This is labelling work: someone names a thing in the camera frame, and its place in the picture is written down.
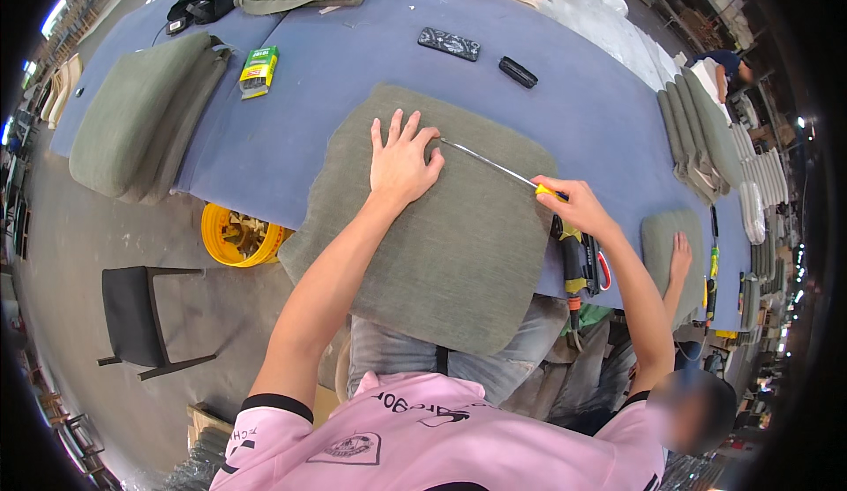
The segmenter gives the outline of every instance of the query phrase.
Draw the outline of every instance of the grey floor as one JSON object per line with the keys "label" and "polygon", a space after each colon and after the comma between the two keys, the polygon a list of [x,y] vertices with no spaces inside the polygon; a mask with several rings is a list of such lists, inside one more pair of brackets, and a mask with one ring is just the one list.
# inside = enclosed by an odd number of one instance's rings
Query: grey floor
{"label": "grey floor", "polygon": [[[627,1],[635,23],[654,38],[659,32],[667,37],[660,19],[650,18],[650,11],[636,13]],[[144,2],[122,0],[80,44],[83,62],[123,15]],[[667,41],[660,44],[672,55],[678,52]],[[88,414],[107,458],[120,455],[143,472],[169,471],[187,454],[187,404],[205,401],[229,419],[237,412],[291,282],[278,265],[217,264],[200,237],[200,200],[176,195],[157,206],[127,205],[77,184],[68,160],[48,150],[50,138],[43,128],[26,186],[30,252],[16,264],[22,311],[64,397]],[[157,304],[172,360],[217,351],[216,360],[145,382],[135,376],[142,368],[97,366],[98,358],[112,354],[101,270],[136,265],[206,269],[202,276],[157,278]],[[320,381],[329,387],[338,339],[321,371]]]}

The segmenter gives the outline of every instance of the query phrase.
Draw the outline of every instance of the black bag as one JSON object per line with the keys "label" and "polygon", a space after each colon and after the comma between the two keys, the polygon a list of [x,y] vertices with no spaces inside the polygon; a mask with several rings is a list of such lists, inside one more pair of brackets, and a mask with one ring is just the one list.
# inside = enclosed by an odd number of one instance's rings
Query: black bag
{"label": "black bag", "polygon": [[168,11],[168,21],[184,20],[182,27],[184,30],[192,22],[197,24],[215,22],[235,7],[233,0],[177,0]]}

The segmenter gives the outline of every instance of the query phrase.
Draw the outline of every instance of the blue padded table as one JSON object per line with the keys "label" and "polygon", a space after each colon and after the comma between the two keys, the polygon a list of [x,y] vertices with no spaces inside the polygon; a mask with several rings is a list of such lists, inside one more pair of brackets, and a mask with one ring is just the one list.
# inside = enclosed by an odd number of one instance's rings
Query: blue padded table
{"label": "blue padded table", "polygon": [[[227,18],[236,14],[242,15],[233,11]],[[418,45],[427,26],[480,42],[479,61]],[[232,43],[215,24],[208,29]],[[247,29],[236,27],[232,37],[244,37]],[[291,11],[266,40],[251,47],[260,45],[280,50],[270,93],[241,101],[236,83],[222,80],[197,126],[175,190],[298,229],[333,131],[377,83],[392,83],[537,141],[556,158],[560,178],[588,181],[639,252],[645,217],[695,210],[705,265],[691,272],[708,271],[709,210],[672,175],[655,92],[599,47],[537,11],[514,0],[365,0],[324,15],[316,8]],[[497,68],[502,56],[535,73],[538,85],[526,90],[508,78]],[[239,57],[230,59],[230,66],[240,68],[243,54]],[[110,58],[107,71],[116,58]],[[367,136],[363,129],[363,139]],[[461,137],[452,138],[461,143]],[[733,330],[740,322],[738,272],[750,269],[750,245],[737,192],[716,208],[721,262],[712,327]],[[552,245],[537,291],[564,296],[561,258]],[[621,307],[617,284],[591,303]]]}
{"label": "blue padded table", "polygon": [[62,157],[70,157],[70,149],[74,144],[76,131],[82,124],[82,118],[86,115],[94,94],[97,94],[97,89],[100,88],[112,65],[121,55],[203,30],[217,35],[221,41],[232,45],[234,52],[227,62],[226,72],[220,79],[217,90],[209,98],[203,116],[195,128],[195,135],[207,132],[203,125],[208,120],[206,116],[220,111],[229,91],[234,86],[237,88],[247,53],[253,48],[259,48],[283,18],[282,15],[261,17],[248,15],[237,8],[215,23],[203,26],[193,24],[185,31],[170,37],[164,33],[164,26],[167,22],[168,11],[176,1],[154,0],[127,14],[115,24],[94,52],[90,62],[83,63],[82,75],[74,87],[74,92],[79,89],[84,90],[80,97],[76,97],[74,93],[69,95],[62,111],[62,118],[59,120],[56,132],[53,133],[50,150]]}

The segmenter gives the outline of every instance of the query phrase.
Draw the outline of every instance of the yellow screwdriver handle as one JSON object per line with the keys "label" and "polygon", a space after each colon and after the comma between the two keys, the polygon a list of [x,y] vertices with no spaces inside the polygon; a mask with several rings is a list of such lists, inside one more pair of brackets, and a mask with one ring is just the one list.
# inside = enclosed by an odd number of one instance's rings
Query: yellow screwdriver handle
{"label": "yellow screwdriver handle", "polygon": [[567,195],[562,193],[561,191],[553,191],[552,189],[547,188],[544,184],[539,184],[537,188],[535,188],[535,194],[549,193],[556,197],[556,199],[561,202],[567,202]]}

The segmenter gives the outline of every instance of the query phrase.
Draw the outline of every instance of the hand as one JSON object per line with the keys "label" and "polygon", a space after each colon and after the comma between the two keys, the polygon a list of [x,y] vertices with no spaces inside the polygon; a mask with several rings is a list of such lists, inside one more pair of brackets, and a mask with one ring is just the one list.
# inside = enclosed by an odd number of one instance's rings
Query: hand
{"label": "hand", "polygon": [[689,266],[691,266],[691,245],[688,238],[685,237],[685,232],[676,232],[673,234],[671,280],[683,282],[685,277],[688,276]]}
{"label": "hand", "polygon": [[371,141],[374,143],[374,158],[371,161],[371,195],[386,199],[405,207],[418,200],[438,179],[444,167],[444,157],[436,147],[429,155],[429,165],[424,163],[424,149],[429,140],[441,134],[435,127],[426,127],[415,135],[421,114],[409,116],[406,127],[400,132],[403,111],[397,109],[391,117],[388,142],[383,146],[379,118],[371,126]]}
{"label": "hand", "polygon": [[553,195],[545,193],[535,197],[580,232],[593,235],[602,242],[610,233],[618,230],[618,224],[609,217],[586,182],[550,179],[543,175],[535,177],[532,182],[544,184],[549,189],[561,191],[567,195],[567,202],[561,202]]}

